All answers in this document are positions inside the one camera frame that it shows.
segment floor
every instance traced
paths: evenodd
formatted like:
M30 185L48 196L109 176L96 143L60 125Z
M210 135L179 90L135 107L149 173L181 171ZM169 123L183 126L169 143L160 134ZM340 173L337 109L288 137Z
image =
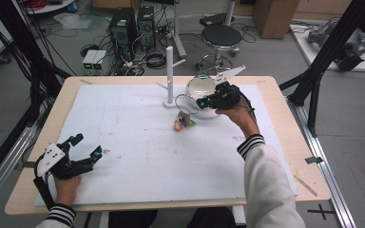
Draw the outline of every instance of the floor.
M90 12L85 16L92 20L88 29L64 30L51 18L52 15L39 18L42 27L48 31L48 39L76 75L86 75L82 66L81 48L99 42L100 36L106 35L108 25L107 20L102 17L108 15L97 16ZM202 15L193 15L180 21L187 59L185 63L174 68L174 75L196 75L195 64L203 55L213 52L202 44L198 36L203 28L199 23L201 17ZM254 26L250 17L237 16L234 24L236 27ZM307 69L308 64L292 34L288 33L282 40L276 40L260 39L252 28L247 33L245 39L249 42L242 42L240 53L231 58L234 66L246 66L239 75L270 75L281 84ZM179 57L176 50L174 52L174 61L177 62ZM53 53L53 56L58 67L70 72L57 54ZM146 68L144 75L166 75L166 72L165 68ZM283 94L289 95L294 89L295 86L288 88ZM28 97L29 82L16 63L0 63L0 145L29 107ZM317 137L355 225L365 227L365 72L325 72L319 93ZM19 170L13 170L0 190L0 227L32 227L44 219L44 215L12 217L5 214L5 204L19 174ZM311 211L320 208L324 213ZM336 215L330 213L333 210L329 201L298 203L298 211L307 227L340 227ZM153 226L184 227L193 211L162 210ZM78 214L75 226L82 227L85 219L86 213ZM89 227L98 227L99 219L100 213L93 213Z

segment black stool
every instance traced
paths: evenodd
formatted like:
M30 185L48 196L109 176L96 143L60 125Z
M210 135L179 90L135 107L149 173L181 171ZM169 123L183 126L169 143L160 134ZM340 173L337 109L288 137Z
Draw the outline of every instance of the black stool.
M229 59L221 56L221 51L233 50L239 46L241 42L239 31L226 25L208 26L203 29L201 40L216 51L214 55L203 56L197 64L197 70L208 75L217 75L220 71L233 67ZM223 66L224 62L227 62L230 67Z

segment hand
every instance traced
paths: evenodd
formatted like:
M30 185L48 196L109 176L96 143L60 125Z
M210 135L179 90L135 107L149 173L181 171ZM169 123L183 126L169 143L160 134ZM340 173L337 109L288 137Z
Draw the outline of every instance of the hand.
M244 133L245 139L250 138L252 135L259 134L259 128L251 117L250 111L243 98L241 98L233 108L228 110L216 109L215 113L229 117L234 124L240 127Z
M76 190L82 179L82 175L78 175L71 179L59 180L54 177L55 187L57 190L57 203L71 206L76 199Z

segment striped cuff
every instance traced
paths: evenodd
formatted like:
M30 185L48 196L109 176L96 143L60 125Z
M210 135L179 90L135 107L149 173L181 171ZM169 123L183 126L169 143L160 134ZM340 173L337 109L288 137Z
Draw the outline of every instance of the striped cuff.
M263 136L260 134L252 135L237 148L237 152L239 152L239 154L245 160L248 151L261 144L265 144Z
M76 217L76 212L71 207L61 203L57 203L55 204L55 206L51 208L51 210L49 210L46 220L47 219L57 220L69 227L72 227L75 217Z

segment white sleeve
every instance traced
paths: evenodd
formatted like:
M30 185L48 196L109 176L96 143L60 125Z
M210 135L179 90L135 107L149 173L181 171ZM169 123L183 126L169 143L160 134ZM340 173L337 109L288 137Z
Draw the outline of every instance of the white sleeve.
M247 139L238 151L245 159L247 227L305 227L277 151L261 135Z
M55 204L46 219L35 228L70 228L73 226L76 212L64 204Z

